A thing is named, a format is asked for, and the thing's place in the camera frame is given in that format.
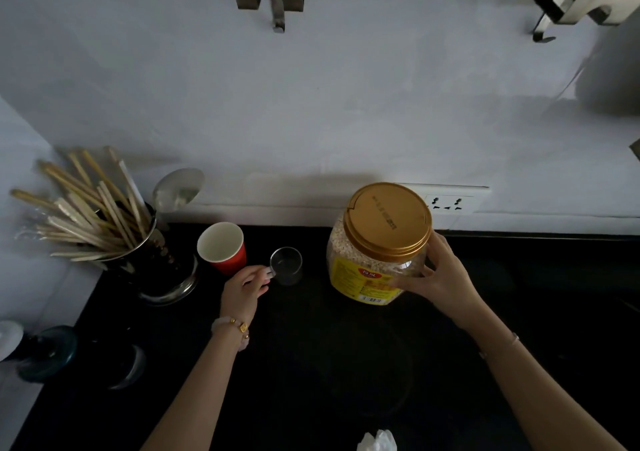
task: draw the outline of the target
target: electrical outlet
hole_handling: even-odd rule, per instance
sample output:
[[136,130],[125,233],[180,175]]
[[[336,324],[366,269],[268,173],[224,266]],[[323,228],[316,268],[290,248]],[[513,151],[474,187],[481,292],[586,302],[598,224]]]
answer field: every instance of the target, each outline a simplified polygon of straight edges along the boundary
[[471,214],[480,207],[491,193],[488,186],[455,186],[451,184],[400,183],[422,198],[431,213],[452,215]]

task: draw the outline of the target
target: red paper cup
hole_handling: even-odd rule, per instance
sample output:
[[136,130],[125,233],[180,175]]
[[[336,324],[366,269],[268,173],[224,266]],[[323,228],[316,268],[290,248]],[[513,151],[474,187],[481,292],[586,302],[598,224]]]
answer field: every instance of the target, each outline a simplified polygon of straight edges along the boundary
[[214,223],[198,238],[198,255],[225,276],[246,266],[242,229],[230,221]]

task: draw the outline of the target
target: glass jar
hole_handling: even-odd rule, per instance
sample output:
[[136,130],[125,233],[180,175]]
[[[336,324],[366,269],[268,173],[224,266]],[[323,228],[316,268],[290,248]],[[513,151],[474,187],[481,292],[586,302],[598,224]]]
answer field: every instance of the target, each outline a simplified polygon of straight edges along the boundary
[[429,208],[411,189],[387,182],[360,188],[329,237],[332,286],[356,301],[389,304],[403,291],[388,281],[420,276],[430,235]]

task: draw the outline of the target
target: yellow label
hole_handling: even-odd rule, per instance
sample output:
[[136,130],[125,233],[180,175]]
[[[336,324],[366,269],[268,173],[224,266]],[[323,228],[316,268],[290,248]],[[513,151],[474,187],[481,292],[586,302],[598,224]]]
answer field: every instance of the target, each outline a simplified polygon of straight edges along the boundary
[[334,288],[351,299],[377,306],[389,304],[403,293],[402,289],[387,284],[392,277],[341,257],[335,258],[331,268],[331,284]]

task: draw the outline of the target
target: person's left arm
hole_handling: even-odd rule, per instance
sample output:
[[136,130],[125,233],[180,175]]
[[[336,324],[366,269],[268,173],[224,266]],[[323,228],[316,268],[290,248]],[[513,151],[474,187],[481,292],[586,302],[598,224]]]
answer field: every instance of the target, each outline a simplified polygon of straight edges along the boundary
[[[268,269],[245,267],[222,293],[221,317],[251,324],[258,297],[266,292]],[[148,437],[141,451],[207,451],[218,422],[231,369],[243,334],[232,324],[216,328],[180,392]]]

